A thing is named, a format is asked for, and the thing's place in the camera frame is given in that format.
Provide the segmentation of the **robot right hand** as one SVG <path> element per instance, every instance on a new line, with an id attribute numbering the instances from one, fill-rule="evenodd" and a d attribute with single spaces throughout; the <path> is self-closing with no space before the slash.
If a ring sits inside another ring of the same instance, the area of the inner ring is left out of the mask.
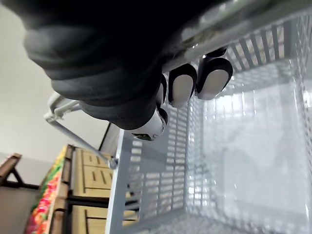
<path id="1" fill-rule="evenodd" d="M 215 98 L 233 74 L 221 47 L 198 68 L 162 73 L 163 51 L 211 0 L 4 0 L 26 30 L 24 47 L 61 96 L 88 115 L 153 141 L 168 122 L 164 101 Z"/>

